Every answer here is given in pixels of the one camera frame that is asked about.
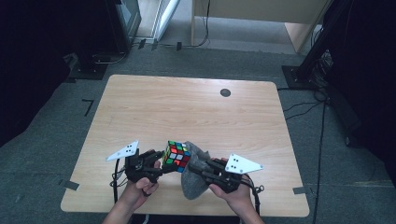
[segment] fingers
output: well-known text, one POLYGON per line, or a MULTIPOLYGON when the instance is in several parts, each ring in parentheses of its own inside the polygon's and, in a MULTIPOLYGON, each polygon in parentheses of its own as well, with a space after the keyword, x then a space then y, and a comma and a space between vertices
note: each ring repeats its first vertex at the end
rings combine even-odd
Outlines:
POLYGON ((224 191, 217 185, 211 184, 209 185, 209 188, 215 193, 216 196, 222 198, 224 191))
POLYGON ((160 161, 155 161, 154 162, 154 168, 160 168, 161 167, 161 162, 160 161))
POLYGON ((147 194, 152 194, 157 190, 158 187, 159 184, 154 184, 151 187, 143 188, 143 191, 145 191, 147 194))
POLYGON ((147 177, 141 178, 136 182, 136 188, 137 189, 143 189, 149 185, 152 185, 151 182, 149 182, 149 179, 147 177))

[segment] black cable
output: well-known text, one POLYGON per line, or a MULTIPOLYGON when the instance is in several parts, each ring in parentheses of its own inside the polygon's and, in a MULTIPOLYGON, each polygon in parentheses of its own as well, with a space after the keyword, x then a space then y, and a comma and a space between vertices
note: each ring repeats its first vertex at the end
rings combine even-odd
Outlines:
POLYGON ((317 221, 317 213, 318 213, 318 199, 319 199, 319 191, 320 191, 321 153, 322 153, 322 146, 323 146, 325 112, 326 112, 326 103, 323 104, 321 130, 320 130, 319 153, 318 153, 318 178, 317 178, 318 187, 317 187, 317 197, 315 199, 314 215, 313 215, 313 218, 312 218, 312 223, 313 224, 315 224, 316 221, 317 221))
POLYGON ((314 104, 316 104, 316 103, 317 103, 317 102, 299 103, 299 104, 296 104, 296 105, 292 105, 291 107, 289 107, 289 108, 283 110, 283 112, 287 112, 287 111, 291 110, 292 108, 294 108, 295 106, 298 106, 298 105, 314 105, 314 104))
POLYGON ((308 110, 306 110, 304 113, 296 114, 296 115, 290 116, 290 117, 286 118, 286 120, 292 119, 292 118, 295 118, 295 117, 298 117, 298 116, 301 116, 301 115, 304 115, 304 114, 307 114, 312 108, 314 108, 314 107, 317 106, 317 105, 320 105, 321 103, 323 103, 323 102, 318 102, 318 103, 316 103, 315 105, 311 106, 311 107, 310 107, 308 110))
POLYGON ((254 203, 255 203, 255 208, 256 208, 256 212, 257 214, 260 215, 260 198, 259 198, 259 193, 264 191, 264 186, 260 185, 259 187, 254 187, 254 183, 253 180, 250 178, 250 176, 248 174, 245 174, 245 176, 247 176, 248 180, 250 181, 250 183, 247 183, 245 181, 241 181, 241 184, 246 185, 248 187, 251 188, 251 193, 254 196, 254 203))
POLYGON ((117 159, 117 161, 116 161, 116 168, 115 168, 114 175, 113 175, 113 194, 114 194, 114 203, 116 203, 117 200, 119 199, 119 194, 118 194, 118 192, 117 192, 117 179, 118 179, 117 173, 118 173, 118 171, 119 171, 119 162, 120 162, 120 159, 117 159))

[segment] human hand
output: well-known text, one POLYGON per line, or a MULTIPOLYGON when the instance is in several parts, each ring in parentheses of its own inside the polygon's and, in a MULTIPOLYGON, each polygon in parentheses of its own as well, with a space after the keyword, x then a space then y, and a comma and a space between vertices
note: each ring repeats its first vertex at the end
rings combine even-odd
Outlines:
MULTIPOLYGON (((160 168, 160 166, 161 163, 159 161, 154 162, 154 168, 160 168)), ((121 194, 119 201, 122 201, 134 211, 148 199, 148 197, 143 194, 143 191, 147 195, 150 195, 157 190, 158 187, 158 183, 151 183, 146 177, 141 178, 136 183, 128 180, 127 186, 121 194)))
MULTIPOLYGON (((160 166, 161 163, 159 161, 154 162, 154 168, 160 168, 160 166)), ((151 194, 158 187, 158 183, 151 183, 146 177, 141 178, 136 183, 128 180, 124 192, 107 214, 103 223, 128 223, 134 211, 148 199, 143 194, 143 191, 146 194, 151 194)))
MULTIPOLYGON (((249 178, 246 175, 242 175, 242 181, 247 183, 250 182, 249 178)), ((226 193, 221 187, 211 184, 209 188, 221 199, 224 199, 230 208, 241 217, 246 224, 258 224, 263 223, 259 214, 257 214, 255 207, 250 199, 250 187, 240 184, 238 189, 231 192, 226 193)))

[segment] floor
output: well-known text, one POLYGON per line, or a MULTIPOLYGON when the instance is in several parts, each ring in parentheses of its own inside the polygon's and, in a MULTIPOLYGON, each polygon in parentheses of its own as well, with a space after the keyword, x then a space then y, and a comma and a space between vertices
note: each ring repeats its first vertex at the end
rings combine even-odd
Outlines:
MULTIPOLYGON (((155 20, 157 16, 161 17, 169 1, 139 1, 142 22, 137 32, 138 37, 151 37, 155 29, 153 28, 156 24, 155 20)), ((180 1, 163 37, 159 40, 161 44, 175 45, 177 42, 181 42, 183 46, 191 44, 191 4, 191 0, 180 1)), ((200 44, 205 38, 205 22, 206 18, 195 17, 194 45, 200 44)), ((207 24, 208 39, 203 44, 203 48, 296 54, 283 22, 208 18, 207 24)), ((311 48, 310 42, 305 43, 300 54, 308 53, 311 48)))

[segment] tape marker on floor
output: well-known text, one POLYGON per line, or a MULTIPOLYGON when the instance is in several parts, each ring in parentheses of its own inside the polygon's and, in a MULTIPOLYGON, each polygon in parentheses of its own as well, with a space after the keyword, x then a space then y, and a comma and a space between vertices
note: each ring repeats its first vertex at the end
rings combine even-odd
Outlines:
POLYGON ((59 182, 59 185, 64 187, 64 188, 72 189, 72 190, 78 190, 78 188, 79 188, 79 184, 78 183, 75 183, 75 182, 70 181, 70 180, 63 180, 62 179, 59 182))
POLYGON ((294 192, 294 194, 305 194, 306 193, 304 187, 294 188, 293 192, 294 192))

